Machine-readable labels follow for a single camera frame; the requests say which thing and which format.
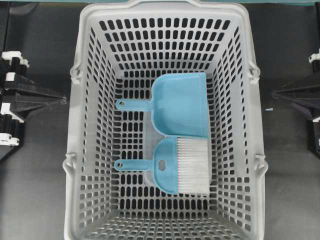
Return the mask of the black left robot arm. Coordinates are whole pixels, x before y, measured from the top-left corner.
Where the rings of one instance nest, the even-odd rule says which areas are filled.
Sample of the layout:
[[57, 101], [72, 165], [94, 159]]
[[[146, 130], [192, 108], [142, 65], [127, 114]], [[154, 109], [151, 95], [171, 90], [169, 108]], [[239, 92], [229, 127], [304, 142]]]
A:
[[27, 77], [29, 62], [20, 51], [0, 53], [0, 160], [4, 161], [20, 147], [25, 123], [36, 112], [64, 105], [61, 93]]

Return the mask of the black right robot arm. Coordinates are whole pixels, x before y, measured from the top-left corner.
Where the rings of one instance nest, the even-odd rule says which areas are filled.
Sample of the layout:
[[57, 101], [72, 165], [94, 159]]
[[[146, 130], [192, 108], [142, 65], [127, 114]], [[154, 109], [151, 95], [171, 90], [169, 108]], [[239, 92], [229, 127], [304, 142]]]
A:
[[272, 92], [274, 99], [282, 100], [303, 113], [308, 121], [309, 147], [320, 155], [320, 53], [308, 57], [313, 74], [290, 82]]

